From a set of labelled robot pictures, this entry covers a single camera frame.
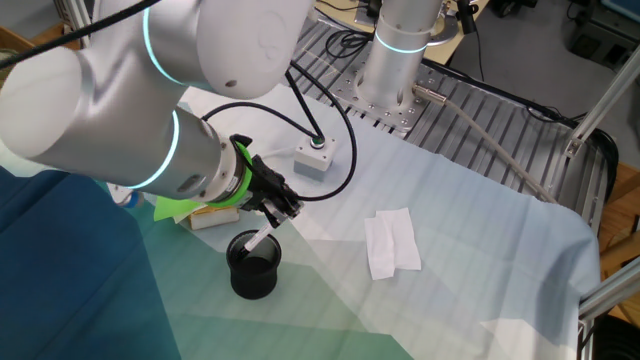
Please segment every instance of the green ring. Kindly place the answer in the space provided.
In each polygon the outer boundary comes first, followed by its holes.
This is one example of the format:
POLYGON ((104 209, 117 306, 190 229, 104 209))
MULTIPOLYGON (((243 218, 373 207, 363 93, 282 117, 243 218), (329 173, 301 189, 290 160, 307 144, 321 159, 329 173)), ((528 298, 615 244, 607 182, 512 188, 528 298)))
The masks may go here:
MULTIPOLYGON (((253 165, 253 161, 251 161, 251 154, 249 154, 249 151, 247 150, 247 148, 244 147, 244 145, 240 144, 239 142, 236 142, 236 144, 238 144, 238 148, 240 149, 240 152, 242 152, 242 155, 244 155, 244 157, 247 158, 247 160, 249 161, 249 164, 253 165)), ((240 188, 238 189, 238 191, 236 191, 236 193, 233 194, 232 197, 230 197, 228 200, 225 200, 221 203, 207 203, 207 205, 214 208, 225 208, 225 207, 233 206, 235 203, 240 201, 240 199, 242 199, 244 195, 247 193, 247 190, 249 189, 249 184, 251 183, 251 178, 253 177, 253 173, 251 172, 251 170, 249 170, 249 168, 246 168, 245 171, 247 173, 244 175, 244 179, 242 179, 242 184, 240 185, 240 188)))

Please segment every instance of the black cup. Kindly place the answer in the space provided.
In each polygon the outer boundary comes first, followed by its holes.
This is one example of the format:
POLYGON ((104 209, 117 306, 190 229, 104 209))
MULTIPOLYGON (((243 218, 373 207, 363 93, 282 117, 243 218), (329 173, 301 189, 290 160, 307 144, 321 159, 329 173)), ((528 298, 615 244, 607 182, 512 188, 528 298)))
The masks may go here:
POLYGON ((231 287, 236 294, 249 300, 263 298, 276 287, 282 249, 278 240, 269 235, 248 255, 239 256, 257 230, 245 231, 231 240, 227 248, 227 264, 231 270, 231 287))

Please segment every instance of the floor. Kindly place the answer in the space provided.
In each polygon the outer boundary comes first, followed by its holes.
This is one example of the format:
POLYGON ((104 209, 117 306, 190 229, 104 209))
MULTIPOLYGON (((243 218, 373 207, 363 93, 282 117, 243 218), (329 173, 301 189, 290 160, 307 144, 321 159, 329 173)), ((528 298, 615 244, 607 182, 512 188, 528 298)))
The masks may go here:
POLYGON ((0 0, 0 26, 30 39, 60 22, 53 0, 0 0))
MULTIPOLYGON (((483 12, 477 26, 485 81, 539 104, 555 106, 568 117, 590 110, 615 73, 578 57, 565 43, 575 29, 566 17, 567 0, 540 0, 535 9, 499 19, 483 12)), ((475 35, 467 36, 451 66, 480 78, 475 35)), ((632 85, 600 128, 612 135, 621 161, 640 169, 640 87, 632 85)))

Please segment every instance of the white pen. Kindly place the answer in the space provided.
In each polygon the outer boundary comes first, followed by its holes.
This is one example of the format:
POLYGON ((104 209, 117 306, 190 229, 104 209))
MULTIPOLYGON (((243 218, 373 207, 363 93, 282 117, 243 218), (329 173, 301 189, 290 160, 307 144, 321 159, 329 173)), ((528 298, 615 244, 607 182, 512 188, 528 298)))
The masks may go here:
POLYGON ((269 236, 272 231, 273 227, 271 226, 271 223, 267 222, 260 230, 258 230, 257 233, 253 235, 251 240, 247 241, 247 243, 244 244, 244 248, 238 253, 238 259, 243 259, 247 255, 249 255, 249 253, 253 251, 253 249, 255 249, 256 246, 258 246, 258 244, 262 242, 262 240, 269 236))

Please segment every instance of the glowing blue ring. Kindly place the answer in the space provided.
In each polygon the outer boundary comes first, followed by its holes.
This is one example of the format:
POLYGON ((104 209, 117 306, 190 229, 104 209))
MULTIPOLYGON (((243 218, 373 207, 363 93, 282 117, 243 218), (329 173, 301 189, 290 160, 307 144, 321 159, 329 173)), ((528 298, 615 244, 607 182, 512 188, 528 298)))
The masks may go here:
POLYGON ((150 11, 149 8, 147 8, 144 10, 144 16, 142 17, 142 34, 144 36, 144 45, 147 47, 149 58, 151 58, 151 62, 156 66, 156 69, 158 69, 158 71, 160 71, 162 75, 164 75, 167 79, 173 81, 174 83, 184 86, 183 83, 174 79, 173 77, 171 77, 171 75, 164 71, 162 66, 160 66, 158 58, 156 58, 156 55, 153 53, 153 47, 151 47, 151 37, 149 36, 149 14, 150 11))
POLYGON ((129 186, 129 189, 140 189, 145 186, 148 186, 152 182, 156 181, 160 177, 160 175, 162 175, 162 173, 169 166, 169 163, 171 162, 173 155, 176 153, 176 149, 178 148, 179 137, 180 137, 180 123, 178 122, 178 114, 174 111, 173 112, 173 140, 171 140, 171 148, 169 149, 169 153, 167 154, 167 157, 164 159, 164 162, 162 163, 158 171, 156 171, 153 175, 151 175, 150 178, 148 178, 147 180, 145 180, 144 182, 136 186, 129 186))
POLYGON ((382 41, 382 39, 380 39, 380 35, 378 35, 377 31, 376 31, 376 38, 378 39, 378 41, 380 41, 380 44, 384 45, 387 49, 393 50, 395 52, 399 52, 401 54, 415 54, 417 52, 424 51, 424 49, 427 48, 427 45, 425 45, 425 46, 423 46, 423 47, 421 47, 420 49, 417 49, 417 50, 402 50, 402 49, 394 48, 393 46, 391 46, 391 45, 387 44, 386 42, 382 41))

